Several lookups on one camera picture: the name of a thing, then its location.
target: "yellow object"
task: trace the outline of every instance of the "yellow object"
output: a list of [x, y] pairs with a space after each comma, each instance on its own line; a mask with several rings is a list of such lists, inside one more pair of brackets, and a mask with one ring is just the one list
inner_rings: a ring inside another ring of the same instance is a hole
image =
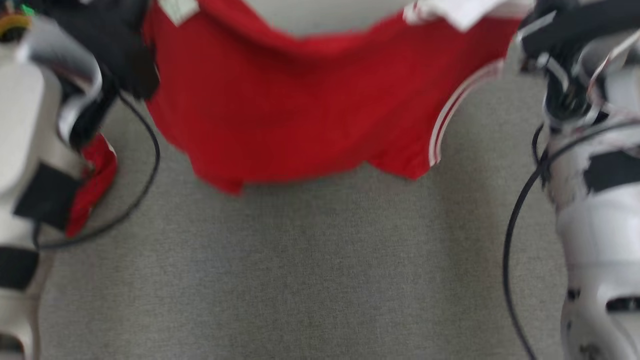
[[28, 16], [23, 15], [7, 15], [0, 18], [0, 37], [4, 35], [8, 30], [14, 28], [27, 29], [31, 25], [31, 20]]

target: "green light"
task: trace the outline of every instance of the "green light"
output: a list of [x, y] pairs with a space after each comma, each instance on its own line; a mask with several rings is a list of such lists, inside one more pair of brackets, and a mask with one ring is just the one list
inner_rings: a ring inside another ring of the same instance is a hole
[[20, 8], [22, 9], [22, 12], [27, 15], [27, 16], [35, 16], [36, 15], [36, 11], [26, 5], [22, 5], [20, 6]]

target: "gray fabric surface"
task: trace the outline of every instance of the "gray fabric surface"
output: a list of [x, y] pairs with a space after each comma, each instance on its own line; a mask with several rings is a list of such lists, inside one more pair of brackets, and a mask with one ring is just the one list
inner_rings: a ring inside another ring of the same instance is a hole
[[[532, 170], [543, 90], [513, 73], [512, 63], [467, 98], [443, 162], [414, 183], [364, 165], [229, 197], [161, 140], [140, 210], [59, 254], [41, 308], [44, 359], [523, 359], [501, 254]], [[131, 201], [152, 165], [133, 116], [117, 106], [109, 118], [121, 167], [94, 224]], [[539, 187], [522, 211], [512, 270], [534, 348], [559, 359], [566, 275]]]

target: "black cable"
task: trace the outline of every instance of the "black cable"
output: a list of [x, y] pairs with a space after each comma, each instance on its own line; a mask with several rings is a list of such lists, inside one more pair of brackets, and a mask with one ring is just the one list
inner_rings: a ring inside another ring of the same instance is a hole
[[536, 166], [540, 165], [540, 155], [538, 154], [538, 140], [540, 139], [540, 134], [542, 133], [542, 129], [545, 127], [544, 124], [540, 124], [536, 129], [536, 132], [533, 134], [533, 140], [531, 141], [531, 153], [533, 154], [533, 162]]
[[70, 247], [75, 247], [78, 245], [82, 245], [89, 241], [95, 240], [98, 236], [112, 230], [116, 226], [125, 222], [131, 214], [137, 210], [138, 206], [142, 203], [142, 200], [147, 197], [151, 186], [156, 180], [156, 175], [158, 172], [158, 167], [160, 166], [160, 144], [158, 143], [158, 139], [154, 134], [154, 130], [151, 128], [151, 125], [145, 120], [144, 116], [127, 100], [122, 94], [119, 95], [120, 100], [134, 113], [134, 115], [138, 118], [140, 123], [145, 127], [151, 141], [154, 143], [154, 149], [156, 151], [156, 160], [154, 163], [153, 170], [151, 170], [151, 174], [149, 175], [147, 182], [145, 183], [145, 187], [142, 189], [138, 197], [133, 201], [133, 203], [119, 216], [117, 216], [114, 220], [110, 221], [106, 225], [99, 227], [98, 229], [91, 231], [87, 234], [80, 235], [73, 239], [60, 239], [59, 241], [54, 241], [51, 244], [41, 245], [38, 240], [38, 235], [40, 234], [40, 224], [36, 223], [33, 231], [33, 245], [37, 250], [48, 251], [48, 250], [61, 250], [67, 249]]
[[604, 129], [593, 131], [592, 133], [586, 134], [581, 138], [578, 138], [569, 144], [565, 145], [563, 148], [559, 149], [557, 152], [551, 154], [548, 159], [540, 162], [536, 170], [531, 174], [527, 182], [525, 183], [520, 195], [518, 196], [518, 200], [516, 201], [515, 206], [513, 207], [513, 211], [511, 212], [511, 218], [509, 219], [509, 225], [507, 226], [507, 233], [504, 239], [504, 250], [502, 253], [502, 289], [504, 291], [504, 298], [507, 302], [507, 310], [509, 311], [509, 317], [511, 318], [511, 323], [513, 324], [513, 328], [527, 353], [527, 357], [531, 360], [536, 359], [536, 355], [533, 352], [531, 345], [529, 344], [529, 340], [527, 340], [527, 336], [524, 333], [522, 328], [522, 324], [518, 319], [518, 315], [515, 310], [515, 306], [513, 305], [513, 298], [511, 297], [511, 285], [509, 283], [509, 257], [511, 256], [511, 242], [513, 240], [513, 232], [515, 230], [516, 221], [518, 220], [518, 216], [520, 211], [522, 210], [522, 206], [531, 191], [531, 188], [536, 183], [540, 175], [548, 169], [551, 164], [553, 164], [558, 158], [567, 153], [569, 150], [574, 148], [576, 145], [579, 145], [583, 142], [586, 142], [602, 133], [607, 133], [609, 131], [621, 129], [624, 127], [632, 127], [632, 126], [640, 126], [640, 122], [632, 121], [632, 122], [624, 122], [621, 124], [616, 124]]

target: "red fabric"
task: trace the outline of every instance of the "red fabric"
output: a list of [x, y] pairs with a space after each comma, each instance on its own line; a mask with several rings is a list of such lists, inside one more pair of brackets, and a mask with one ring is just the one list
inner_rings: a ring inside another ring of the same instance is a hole
[[102, 135], [96, 136], [82, 155], [91, 164], [85, 174], [85, 183], [76, 193], [76, 199], [67, 224], [67, 236], [72, 238], [84, 227], [95, 205], [107, 192], [118, 170], [115, 152]]
[[161, 86], [157, 127], [219, 189], [308, 179], [369, 161], [416, 179], [443, 107], [460, 84], [505, 56], [517, 20], [468, 33], [402, 14], [364, 32], [295, 39], [240, 0], [200, 0], [176, 27], [158, 5], [145, 34]]

